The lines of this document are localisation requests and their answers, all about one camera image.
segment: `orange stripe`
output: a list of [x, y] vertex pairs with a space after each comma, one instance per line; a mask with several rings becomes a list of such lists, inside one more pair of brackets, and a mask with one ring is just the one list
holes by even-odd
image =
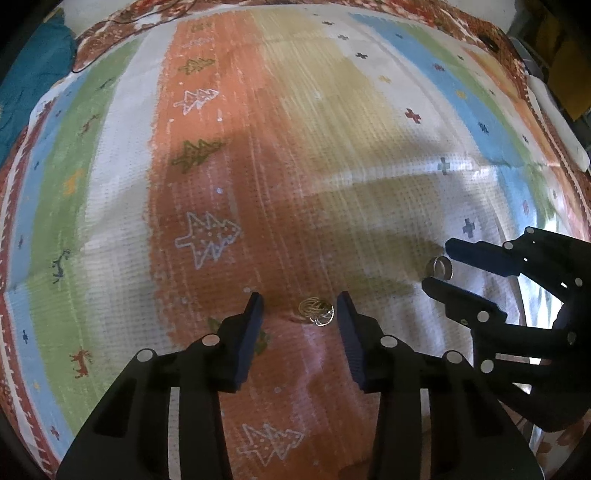
[[[192, 28], [204, 23], [211, 26]], [[183, 48], [208, 37], [214, 41]], [[369, 452], [376, 399], [351, 383], [336, 325], [319, 329], [290, 321], [302, 299], [333, 299], [337, 291], [328, 272], [335, 290], [342, 275], [338, 258], [326, 260], [335, 249], [318, 230], [326, 227], [327, 213], [309, 191], [310, 172], [303, 165], [311, 162], [303, 161], [304, 149], [292, 138], [291, 119], [281, 104], [289, 92], [265, 67], [260, 37], [247, 11], [178, 27], [164, 66], [152, 142], [152, 275], [161, 320], [180, 346], [209, 333], [208, 317], [222, 320], [242, 311], [249, 296], [243, 289], [264, 295], [269, 347], [255, 357], [242, 391], [222, 396], [234, 475], [328, 480]], [[216, 63], [187, 75], [179, 68], [189, 57]], [[173, 104], [185, 89], [197, 88], [213, 88], [219, 95], [183, 116]], [[171, 161], [182, 155], [183, 142], [197, 145], [199, 139], [225, 146], [183, 174]], [[196, 270], [190, 248], [175, 248], [175, 239], [187, 234], [187, 212], [236, 222], [242, 236], [217, 262], [209, 258]], [[255, 455], [238, 453], [248, 443], [242, 424], [261, 430], [263, 422], [305, 434], [285, 462], [274, 457], [263, 467]]]

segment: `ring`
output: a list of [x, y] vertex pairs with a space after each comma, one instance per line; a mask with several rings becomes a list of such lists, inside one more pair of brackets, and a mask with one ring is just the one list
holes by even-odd
[[444, 255], [433, 257], [429, 260], [425, 273], [428, 277], [435, 277], [438, 280], [451, 280], [453, 276], [452, 261]]
[[335, 318], [335, 308], [327, 301], [310, 297], [302, 300], [298, 306], [300, 315], [319, 327], [325, 327]]

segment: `teal cloth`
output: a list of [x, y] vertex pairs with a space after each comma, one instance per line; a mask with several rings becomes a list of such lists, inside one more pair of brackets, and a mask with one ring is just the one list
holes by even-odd
[[72, 69], [76, 42], [56, 12], [39, 25], [0, 85], [0, 167], [39, 99]]

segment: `blue cross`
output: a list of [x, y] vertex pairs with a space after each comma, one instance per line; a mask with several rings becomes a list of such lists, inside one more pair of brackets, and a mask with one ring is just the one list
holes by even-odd
[[474, 234], [472, 233], [476, 230], [474, 223], [471, 223], [469, 218], [466, 218], [464, 222], [466, 222], [466, 225], [462, 227], [462, 231], [468, 234], [468, 238], [474, 238]]
[[446, 161], [445, 157], [441, 157], [441, 162], [437, 165], [437, 169], [441, 170], [444, 175], [447, 175], [447, 169], [450, 167], [449, 162]]

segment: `white pillow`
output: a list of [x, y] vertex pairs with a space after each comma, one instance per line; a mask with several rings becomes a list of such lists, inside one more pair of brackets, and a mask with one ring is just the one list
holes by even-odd
[[548, 118], [554, 125], [556, 132], [560, 136], [562, 143], [566, 147], [566, 151], [577, 164], [581, 171], [585, 171], [589, 168], [589, 155], [577, 139], [574, 136], [573, 131], [570, 129], [568, 123], [558, 110], [558, 107], [554, 103], [552, 94], [548, 90], [546, 84], [539, 78], [529, 75], [527, 77], [527, 85], [535, 94], [535, 99], [540, 104], [540, 107], [544, 111]]

